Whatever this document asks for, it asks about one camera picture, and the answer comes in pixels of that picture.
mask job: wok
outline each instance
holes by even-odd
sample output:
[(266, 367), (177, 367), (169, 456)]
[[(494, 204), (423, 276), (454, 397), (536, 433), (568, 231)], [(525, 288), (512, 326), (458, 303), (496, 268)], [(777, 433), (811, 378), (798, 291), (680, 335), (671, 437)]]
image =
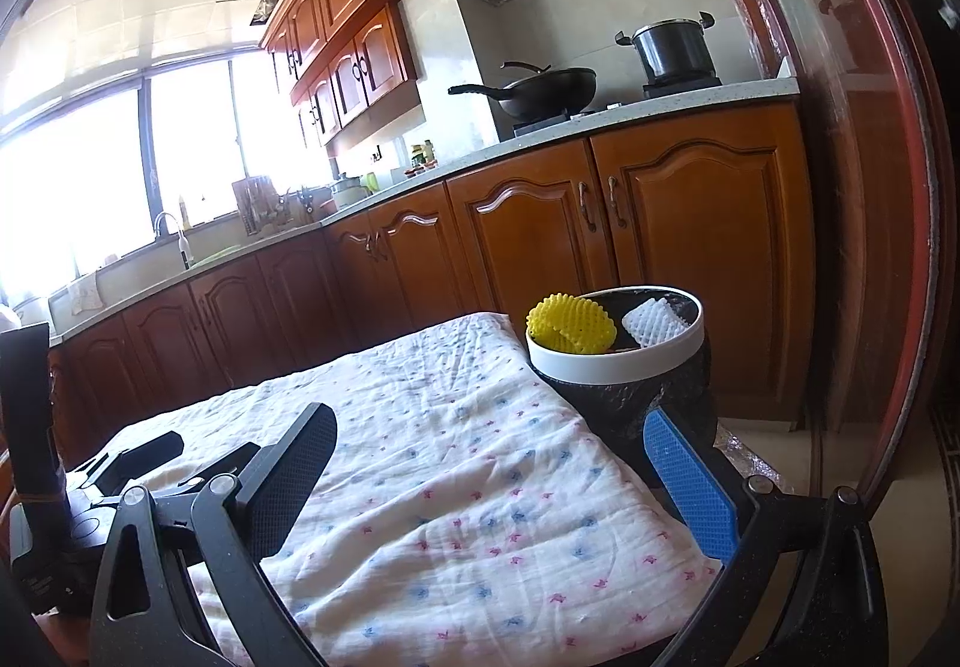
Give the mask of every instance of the wok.
[(597, 75), (592, 68), (550, 70), (529, 62), (506, 61), (501, 68), (526, 68), (534, 76), (509, 83), (505, 88), (486, 85), (454, 85), (450, 95), (477, 92), (498, 101), (507, 114), (523, 123), (540, 122), (560, 114), (576, 114), (587, 107), (597, 92)]

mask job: countertop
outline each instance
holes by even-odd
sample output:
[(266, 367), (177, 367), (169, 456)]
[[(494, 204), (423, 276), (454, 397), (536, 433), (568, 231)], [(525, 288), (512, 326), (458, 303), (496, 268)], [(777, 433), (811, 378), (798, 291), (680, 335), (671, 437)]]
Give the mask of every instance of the countertop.
[(202, 266), (195, 266), (189, 271), (184, 271), (174, 275), (173, 277), (169, 277), (166, 280), (162, 280), (155, 285), (151, 285), (150, 288), (145, 288), (140, 290), (138, 293), (134, 293), (133, 296), (130, 296), (121, 302), (112, 304), (99, 314), (89, 317), (73, 328), (69, 328), (63, 334), (52, 336), (50, 339), (50, 345), (51, 347), (54, 347), (59, 343), (76, 336), (78, 333), (82, 333), (87, 328), (96, 325), (102, 320), (106, 320), (107, 317), (117, 314), (117, 312), (123, 312), (123, 310), (127, 307), (131, 307), (133, 304), (136, 304), (139, 301), (143, 301), (152, 295), (160, 293), (161, 290), (172, 288), (174, 285), (177, 285), (184, 280), (192, 279), (196, 275), (203, 274), (203, 272), (209, 271), (210, 269), (219, 268), (224, 264), (228, 264), (229, 261), (233, 261), (237, 258), (243, 258), (243, 256), (248, 256), (251, 253), (262, 250), (265, 247), (270, 247), (282, 241), (291, 240), (293, 237), (299, 237), (300, 235), (308, 234), (311, 231), (316, 231), (323, 226), (339, 222), (340, 220), (346, 219), (352, 214), (365, 211), (367, 208), (374, 207), (383, 201), (389, 200), (390, 198), (395, 198), (411, 192), (411, 190), (415, 190), (418, 187), (425, 186), (426, 184), (433, 184), (435, 181), (440, 181), (454, 174), (462, 173), (470, 168), (476, 168), (484, 163), (492, 162), (493, 160), (499, 160), (501, 157), (506, 157), (506, 155), (512, 155), (513, 152), (523, 152), (528, 149), (533, 149), (534, 147), (543, 146), (544, 144), (548, 144), (553, 141), (562, 141), (575, 136), (587, 136), (588, 134), (596, 133), (597, 131), (603, 131), (607, 128), (630, 125), (643, 119), (657, 117), (664, 114), (689, 112), (693, 109), (705, 109), (706, 107), (721, 106), (722, 104), (733, 104), (744, 101), (770, 100), (772, 98), (792, 98), (799, 94), (800, 88), (797, 80), (792, 77), (782, 79), (764, 79), (759, 80), (758, 82), (733, 83), (732, 85), (720, 85), (718, 88), (691, 90), (690, 92), (681, 92), (677, 93), (676, 95), (667, 95), (662, 98), (653, 98), (649, 101), (626, 104), (626, 106), (617, 107), (616, 109), (607, 109), (605, 112), (587, 114), (586, 116), (572, 119), (570, 122), (562, 122), (558, 123), (558, 125), (551, 125), (549, 128), (542, 128), (539, 131), (534, 131), (534, 133), (527, 133), (525, 136), (517, 136), (516, 138), (511, 138), (507, 141), (501, 141), (499, 144), (493, 144), (493, 146), (485, 147), (484, 149), (476, 150), (475, 152), (470, 152), (469, 155), (464, 155), (464, 157), (458, 157), (457, 160), (450, 160), (448, 163), (439, 165), (436, 168), (425, 171), (422, 174), (417, 174), (415, 177), (411, 177), (411, 179), (400, 181), (400, 183), (394, 184), (392, 187), (387, 187), (387, 189), (383, 189), (380, 192), (377, 192), (370, 197), (365, 198), (363, 201), (359, 201), (342, 211), (331, 214), (331, 216), (325, 217), (323, 220), (310, 225), (290, 229), (289, 231), (280, 232), (280, 234), (274, 235), (273, 237), (263, 238), (262, 240), (253, 242), (246, 247), (240, 248), (239, 250), (227, 253), (222, 256), (222, 258), (206, 261)]

